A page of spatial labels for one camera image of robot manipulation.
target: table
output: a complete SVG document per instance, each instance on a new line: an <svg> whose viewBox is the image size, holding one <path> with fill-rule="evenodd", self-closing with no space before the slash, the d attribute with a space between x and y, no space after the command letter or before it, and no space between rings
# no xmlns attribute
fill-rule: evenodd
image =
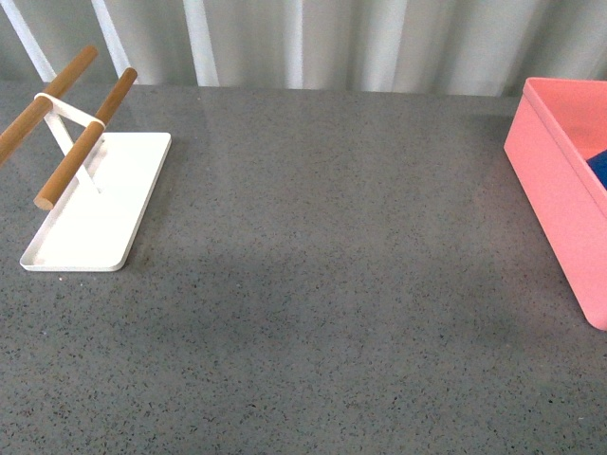
<svg viewBox="0 0 607 455"><path fill-rule="evenodd" d="M0 82L1 130L40 89ZM607 338L506 159L517 103L136 86L109 131L173 145L106 274L19 265L39 126L0 170L0 451L605 452Z"/></svg>

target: white tray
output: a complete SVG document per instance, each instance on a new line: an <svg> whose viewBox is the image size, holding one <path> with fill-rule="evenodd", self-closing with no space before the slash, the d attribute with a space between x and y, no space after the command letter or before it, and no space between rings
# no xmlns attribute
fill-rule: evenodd
<svg viewBox="0 0 607 455"><path fill-rule="evenodd" d="M171 145L168 133L105 133L21 257L30 271L109 272L126 261Z"/></svg>

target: blue object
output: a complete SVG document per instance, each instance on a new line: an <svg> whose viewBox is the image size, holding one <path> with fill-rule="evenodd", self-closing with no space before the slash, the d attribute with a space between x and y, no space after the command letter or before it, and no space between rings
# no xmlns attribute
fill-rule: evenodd
<svg viewBox="0 0 607 455"><path fill-rule="evenodd" d="M600 154L593 156L588 161L588 166L592 169L603 184L603 187L607 189L607 150Z"/></svg>

